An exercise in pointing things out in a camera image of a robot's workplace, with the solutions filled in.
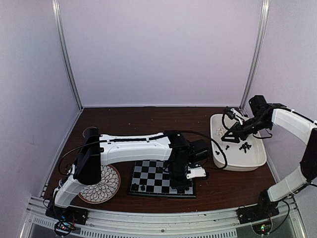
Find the plate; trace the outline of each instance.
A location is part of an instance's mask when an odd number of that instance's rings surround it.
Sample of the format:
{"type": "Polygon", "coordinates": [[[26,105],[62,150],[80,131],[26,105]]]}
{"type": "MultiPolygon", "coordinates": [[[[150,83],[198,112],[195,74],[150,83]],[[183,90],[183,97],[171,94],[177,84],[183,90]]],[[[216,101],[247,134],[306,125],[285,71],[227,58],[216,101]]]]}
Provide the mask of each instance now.
{"type": "Polygon", "coordinates": [[[101,166],[101,181],[97,184],[84,187],[78,196],[87,203],[103,203],[111,199],[118,192],[120,184],[120,174],[114,166],[101,166]]]}

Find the plastic container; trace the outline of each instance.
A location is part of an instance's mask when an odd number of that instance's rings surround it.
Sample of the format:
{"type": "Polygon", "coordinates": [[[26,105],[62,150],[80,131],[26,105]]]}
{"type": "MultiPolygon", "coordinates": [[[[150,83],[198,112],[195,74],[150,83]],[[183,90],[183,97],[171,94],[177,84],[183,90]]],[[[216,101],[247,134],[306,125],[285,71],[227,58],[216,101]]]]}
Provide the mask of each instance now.
{"type": "MultiPolygon", "coordinates": [[[[261,139],[256,139],[252,135],[249,135],[245,141],[240,141],[240,143],[232,143],[232,142],[223,142],[221,140],[221,136],[217,135],[217,130],[223,128],[221,122],[222,114],[215,114],[210,119],[210,128],[211,128],[211,137],[218,142],[224,153],[226,154],[228,166],[225,170],[230,171],[252,171],[257,169],[258,167],[264,165],[266,163],[266,152],[263,145],[263,141],[261,139]],[[247,153],[244,150],[239,150],[239,148],[248,142],[252,147],[247,150],[247,153]]],[[[236,120],[230,120],[228,117],[225,117],[224,120],[227,127],[231,127],[235,124],[236,120]]],[[[222,154],[216,154],[216,151],[219,151],[217,146],[212,142],[212,155],[213,161],[218,168],[224,166],[224,158],[222,154]]]]}

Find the dark wood surface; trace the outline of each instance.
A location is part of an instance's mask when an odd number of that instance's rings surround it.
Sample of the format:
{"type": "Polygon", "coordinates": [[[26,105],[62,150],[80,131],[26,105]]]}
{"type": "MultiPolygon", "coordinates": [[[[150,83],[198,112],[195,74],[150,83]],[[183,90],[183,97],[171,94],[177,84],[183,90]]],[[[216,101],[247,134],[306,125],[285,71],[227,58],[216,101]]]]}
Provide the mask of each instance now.
{"type": "MultiPolygon", "coordinates": [[[[82,144],[84,129],[96,126],[101,133],[112,135],[142,135],[164,130],[195,130],[210,135],[210,117],[222,113],[223,108],[90,108],[85,109],[74,127],[63,154],[82,144]]],[[[186,134],[189,140],[201,139],[186,134]]],[[[72,163],[76,153],[62,163],[72,163]]],[[[87,208],[120,212],[193,212],[238,207],[257,202],[259,193],[274,184],[272,174],[265,164],[251,172],[208,170],[207,180],[197,179],[196,199],[164,197],[138,197],[127,195],[134,162],[117,163],[114,166],[121,176],[118,193],[102,204],[88,204],[78,196],[72,204],[87,208]]],[[[210,157],[207,167],[215,167],[210,157]]],[[[57,187],[62,176],[55,168],[45,197],[57,187]]]]}

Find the white wall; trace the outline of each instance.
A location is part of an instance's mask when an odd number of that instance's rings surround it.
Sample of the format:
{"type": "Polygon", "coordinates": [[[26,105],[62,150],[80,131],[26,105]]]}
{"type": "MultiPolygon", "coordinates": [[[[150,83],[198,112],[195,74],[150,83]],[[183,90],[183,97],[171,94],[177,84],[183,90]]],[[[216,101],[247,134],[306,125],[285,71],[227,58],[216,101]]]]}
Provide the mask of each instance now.
{"type": "Polygon", "coordinates": [[[78,110],[51,0],[0,1],[0,237],[16,237],[78,110]]]}
{"type": "Polygon", "coordinates": [[[61,0],[84,106],[238,105],[262,0],[61,0]]]}
{"type": "MultiPolygon", "coordinates": [[[[271,0],[250,97],[255,94],[317,119],[317,1],[271,0]]],[[[280,179],[298,166],[305,150],[299,139],[277,127],[273,138],[264,143],[280,179]]],[[[311,238],[316,237],[316,198],[317,189],[313,187],[296,195],[311,238]]]]}

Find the chessboard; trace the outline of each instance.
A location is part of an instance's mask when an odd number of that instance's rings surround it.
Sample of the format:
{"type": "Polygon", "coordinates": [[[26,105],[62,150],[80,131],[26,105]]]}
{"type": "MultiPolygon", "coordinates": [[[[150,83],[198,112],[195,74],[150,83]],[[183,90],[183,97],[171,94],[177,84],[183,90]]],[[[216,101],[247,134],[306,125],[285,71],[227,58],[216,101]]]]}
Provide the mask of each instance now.
{"type": "Polygon", "coordinates": [[[129,186],[129,195],[196,198],[195,182],[191,179],[186,189],[172,189],[169,173],[162,161],[136,161],[129,186]]]}

